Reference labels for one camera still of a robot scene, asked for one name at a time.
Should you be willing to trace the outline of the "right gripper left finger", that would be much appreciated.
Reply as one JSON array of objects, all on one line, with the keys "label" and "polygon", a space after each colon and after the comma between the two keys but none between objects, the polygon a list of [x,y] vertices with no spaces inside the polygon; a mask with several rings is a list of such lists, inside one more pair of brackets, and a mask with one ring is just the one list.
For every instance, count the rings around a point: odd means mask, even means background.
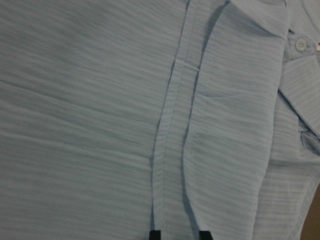
[{"label": "right gripper left finger", "polygon": [[149,232],[148,240],[161,240],[161,230],[151,230]]}]

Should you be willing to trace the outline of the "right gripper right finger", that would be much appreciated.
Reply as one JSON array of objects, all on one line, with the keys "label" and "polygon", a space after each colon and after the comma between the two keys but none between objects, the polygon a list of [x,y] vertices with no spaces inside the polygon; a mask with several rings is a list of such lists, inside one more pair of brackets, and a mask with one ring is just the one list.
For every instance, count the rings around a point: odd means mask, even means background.
[{"label": "right gripper right finger", "polygon": [[213,240],[213,236],[209,230],[200,230],[199,240]]}]

